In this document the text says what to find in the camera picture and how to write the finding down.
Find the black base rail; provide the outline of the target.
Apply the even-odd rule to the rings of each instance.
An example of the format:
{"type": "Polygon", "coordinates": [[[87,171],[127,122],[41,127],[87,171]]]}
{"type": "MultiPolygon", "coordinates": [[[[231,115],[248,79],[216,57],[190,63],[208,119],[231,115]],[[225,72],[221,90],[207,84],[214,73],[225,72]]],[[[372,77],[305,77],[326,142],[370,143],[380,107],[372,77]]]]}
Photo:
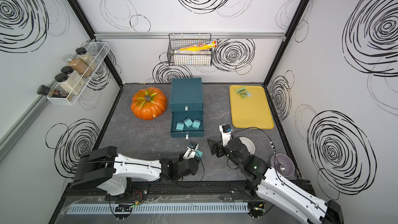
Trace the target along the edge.
{"type": "Polygon", "coordinates": [[[236,181],[184,181],[179,185],[172,182],[127,182],[127,196],[150,200],[158,196],[217,196],[221,199],[260,201],[255,193],[246,190],[243,180],[236,181]]]}

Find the white marker pen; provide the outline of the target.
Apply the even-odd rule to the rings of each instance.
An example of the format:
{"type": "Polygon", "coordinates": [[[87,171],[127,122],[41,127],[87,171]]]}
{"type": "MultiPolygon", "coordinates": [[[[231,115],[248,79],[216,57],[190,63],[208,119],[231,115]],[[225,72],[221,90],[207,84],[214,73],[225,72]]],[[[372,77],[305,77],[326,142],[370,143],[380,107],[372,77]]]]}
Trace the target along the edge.
{"type": "Polygon", "coordinates": [[[271,144],[271,147],[272,147],[272,150],[273,150],[273,153],[276,155],[276,149],[275,149],[275,145],[274,145],[274,143],[272,142],[272,141],[270,141],[270,144],[271,144]]]}

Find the yellow tray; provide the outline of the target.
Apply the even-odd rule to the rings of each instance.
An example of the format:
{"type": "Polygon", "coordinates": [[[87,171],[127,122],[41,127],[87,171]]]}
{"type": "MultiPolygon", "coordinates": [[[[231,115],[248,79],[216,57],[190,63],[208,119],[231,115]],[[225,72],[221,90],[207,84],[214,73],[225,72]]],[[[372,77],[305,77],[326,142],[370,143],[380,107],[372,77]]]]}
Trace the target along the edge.
{"type": "Polygon", "coordinates": [[[236,128],[273,129],[275,124],[265,90],[261,86],[232,85],[229,87],[232,124],[236,128]],[[235,89],[246,87],[251,97],[241,98],[235,89]]]}

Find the teal drawer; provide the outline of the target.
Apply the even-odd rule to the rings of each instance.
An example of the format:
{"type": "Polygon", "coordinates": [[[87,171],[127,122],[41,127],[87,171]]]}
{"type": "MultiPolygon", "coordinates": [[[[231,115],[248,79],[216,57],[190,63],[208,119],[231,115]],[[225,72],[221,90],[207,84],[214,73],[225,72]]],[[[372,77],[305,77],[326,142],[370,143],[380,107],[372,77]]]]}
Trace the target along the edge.
{"type": "Polygon", "coordinates": [[[172,138],[200,138],[204,136],[204,112],[203,111],[179,111],[172,112],[172,124],[170,135],[172,138]],[[187,127],[184,121],[189,118],[192,122],[195,120],[200,122],[198,129],[193,126],[187,127]],[[177,124],[182,123],[184,125],[182,130],[177,129],[177,124]]]}

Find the dark sauce bottle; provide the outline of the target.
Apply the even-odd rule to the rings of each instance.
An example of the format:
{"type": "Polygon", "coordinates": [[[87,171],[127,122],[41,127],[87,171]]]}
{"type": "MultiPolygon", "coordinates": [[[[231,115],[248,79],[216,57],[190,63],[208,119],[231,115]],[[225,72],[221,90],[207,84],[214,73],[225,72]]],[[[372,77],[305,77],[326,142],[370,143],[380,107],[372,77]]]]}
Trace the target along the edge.
{"type": "Polygon", "coordinates": [[[60,98],[60,99],[66,99],[68,97],[67,93],[57,90],[55,88],[47,87],[45,85],[39,86],[39,88],[37,89],[37,94],[46,97],[60,98]]]}

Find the white bowl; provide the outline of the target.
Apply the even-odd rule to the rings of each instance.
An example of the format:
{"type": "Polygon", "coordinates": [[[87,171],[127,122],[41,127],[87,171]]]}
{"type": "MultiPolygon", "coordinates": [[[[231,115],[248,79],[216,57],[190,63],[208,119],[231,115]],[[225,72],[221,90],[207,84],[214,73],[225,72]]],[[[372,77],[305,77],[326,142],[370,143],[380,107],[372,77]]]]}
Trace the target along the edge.
{"type": "Polygon", "coordinates": [[[250,154],[253,155],[256,151],[256,148],[255,148],[255,145],[252,142],[252,140],[250,140],[249,138],[246,138],[246,137],[240,137],[239,139],[246,146],[246,148],[250,152],[250,154]]]}

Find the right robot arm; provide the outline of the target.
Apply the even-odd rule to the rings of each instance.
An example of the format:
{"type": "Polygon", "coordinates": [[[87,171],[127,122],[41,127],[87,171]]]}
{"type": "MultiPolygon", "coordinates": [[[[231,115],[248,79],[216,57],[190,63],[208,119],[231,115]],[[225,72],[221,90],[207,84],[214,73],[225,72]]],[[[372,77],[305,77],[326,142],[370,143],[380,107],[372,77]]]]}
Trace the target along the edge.
{"type": "Polygon", "coordinates": [[[227,158],[246,178],[245,191],[266,200],[290,214],[302,224],[343,224],[341,206],[334,200],[328,202],[306,192],[283,177],[269,163],[253,155],[239,138],[223,145],[222,141],[207,140],[210,152],[227,158]]]}

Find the yellow tube package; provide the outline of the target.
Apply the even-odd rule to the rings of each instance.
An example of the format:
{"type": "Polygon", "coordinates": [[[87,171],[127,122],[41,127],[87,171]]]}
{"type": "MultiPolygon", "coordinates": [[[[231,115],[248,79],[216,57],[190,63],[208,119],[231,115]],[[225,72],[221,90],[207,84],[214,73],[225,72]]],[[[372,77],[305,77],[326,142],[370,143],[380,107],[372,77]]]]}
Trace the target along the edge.
{"type": "Polygon", "coordinates": [[[208,50],[212,48],[217,48],[218,47],[218,42],[216,40],[209,41],[207,43],[201,43],[201,44],[196,44],[196,45],[191,45],[187,47],[182,47],[178,49],[178,51],[202,51],[202,50],[208,50]]]}

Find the teal plug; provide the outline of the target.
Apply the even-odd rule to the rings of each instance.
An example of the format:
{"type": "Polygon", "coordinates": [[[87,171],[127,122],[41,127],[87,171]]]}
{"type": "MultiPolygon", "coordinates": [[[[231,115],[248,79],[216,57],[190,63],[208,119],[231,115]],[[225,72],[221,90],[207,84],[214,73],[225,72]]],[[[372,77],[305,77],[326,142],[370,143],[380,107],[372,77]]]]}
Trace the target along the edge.
{"type": "Polygon", "coordinates": [[[177,131],[183,131],[184,130],[184,123],[183,122],[177,122],[176,130],[177,131]]]}
{"type": "Polygon", "coordinates": [[[183,123],[185,124],[186,127],[190,128],[193,125],[193,121],[190,118],[186,118],[183,123]]]}
{"type": "Polygon", "coordinates": [[[196,159],[201,159],[202,156],[203,156],[203,153],[201,151],[199,151],[199,150],[195,151],[195,158],[196,159]]]}
{"type": "Polygon", "coordinates": [[[193,121],[192,128],[198,130],[200,127],[201,127],[201,121],[195,119],[195,120],[193,121]]]}

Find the spice jar brown powder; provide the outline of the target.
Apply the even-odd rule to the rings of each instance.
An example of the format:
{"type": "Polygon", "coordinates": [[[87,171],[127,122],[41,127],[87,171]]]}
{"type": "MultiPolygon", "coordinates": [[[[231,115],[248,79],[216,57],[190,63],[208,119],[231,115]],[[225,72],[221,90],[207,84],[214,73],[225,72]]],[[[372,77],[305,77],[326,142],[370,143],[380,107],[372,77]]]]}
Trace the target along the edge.
{"type": "Polygon", "coordinates": [[[67,56],[64,58],[64,61],[83,78],[89,77],[92,74],[92,69],[79,58],[67,56]]]}

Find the orange pumpkin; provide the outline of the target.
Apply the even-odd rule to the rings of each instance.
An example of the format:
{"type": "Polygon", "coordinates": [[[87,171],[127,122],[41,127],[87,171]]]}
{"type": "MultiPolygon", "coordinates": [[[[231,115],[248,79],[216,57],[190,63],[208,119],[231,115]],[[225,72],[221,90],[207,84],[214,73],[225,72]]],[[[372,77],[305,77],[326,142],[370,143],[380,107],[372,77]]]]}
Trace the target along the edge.
{"type": "Polygon", "coordinates": [[[131,111],[139,119],[152,120],[161,116],[167,108],[167,97],[159,89],[140,89],[132,98],[131,111]]]}

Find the spice jar cream powder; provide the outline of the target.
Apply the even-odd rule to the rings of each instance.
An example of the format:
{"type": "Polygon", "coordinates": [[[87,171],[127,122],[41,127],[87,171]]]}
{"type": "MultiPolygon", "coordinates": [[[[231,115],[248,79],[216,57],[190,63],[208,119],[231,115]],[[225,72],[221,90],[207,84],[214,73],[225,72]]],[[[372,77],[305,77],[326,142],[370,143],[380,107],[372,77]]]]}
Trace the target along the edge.
{"type": "Polygon", "coordinates": [[[55,76],[58,85],[68,94],[79,95],[81,86],[79,86],[71,77],[65,73],[60,73],[55,76]]]}

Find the green snack packet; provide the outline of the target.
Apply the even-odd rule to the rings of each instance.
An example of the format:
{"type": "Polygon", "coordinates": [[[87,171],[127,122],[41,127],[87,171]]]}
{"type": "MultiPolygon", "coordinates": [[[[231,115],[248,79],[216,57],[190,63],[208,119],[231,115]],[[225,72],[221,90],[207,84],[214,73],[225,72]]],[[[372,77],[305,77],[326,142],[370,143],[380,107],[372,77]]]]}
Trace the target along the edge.
{"type": "Polygon", "coordinates": [[[247,97],[251,97],[251,93],[246,89],[246,87],[240,87],[235,89],[235,92],[241,96],[241,98],[245,99],[247,97]]]}

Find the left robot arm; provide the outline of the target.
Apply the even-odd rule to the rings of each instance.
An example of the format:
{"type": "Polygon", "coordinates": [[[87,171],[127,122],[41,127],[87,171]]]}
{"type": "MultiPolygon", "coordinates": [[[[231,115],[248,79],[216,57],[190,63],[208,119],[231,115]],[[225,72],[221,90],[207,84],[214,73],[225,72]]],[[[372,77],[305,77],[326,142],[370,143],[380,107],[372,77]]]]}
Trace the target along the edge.
{"type": "Polygon", "coordinates": [[[118,153],[117,147],[108,146],[81,156],[71,187],[74,190],[98,188],[111,196],[119,196],[129,191],[127,182],[130,179],[178,181],[195,175],[201,162],[202,156],[192,148],[187,148],[173,162],[134,159],[118,153]]]}

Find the clear wall shelf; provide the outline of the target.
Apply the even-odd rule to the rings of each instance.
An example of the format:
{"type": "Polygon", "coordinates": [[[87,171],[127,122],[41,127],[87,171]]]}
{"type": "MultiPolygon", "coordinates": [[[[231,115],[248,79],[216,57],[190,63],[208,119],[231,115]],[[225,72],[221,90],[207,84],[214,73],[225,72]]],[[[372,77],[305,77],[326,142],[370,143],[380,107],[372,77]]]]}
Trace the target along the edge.
{"type": "Polygon", "coordinates": [[[102,91],[113,78],[105,64],[110,47],[108,43],[93,41],[78,51],[79,54],[65,58],[66,66],[56,75],[56,85],[44,96],[53,105],[80,103],[89,111],[99,104],[102,91]]]}

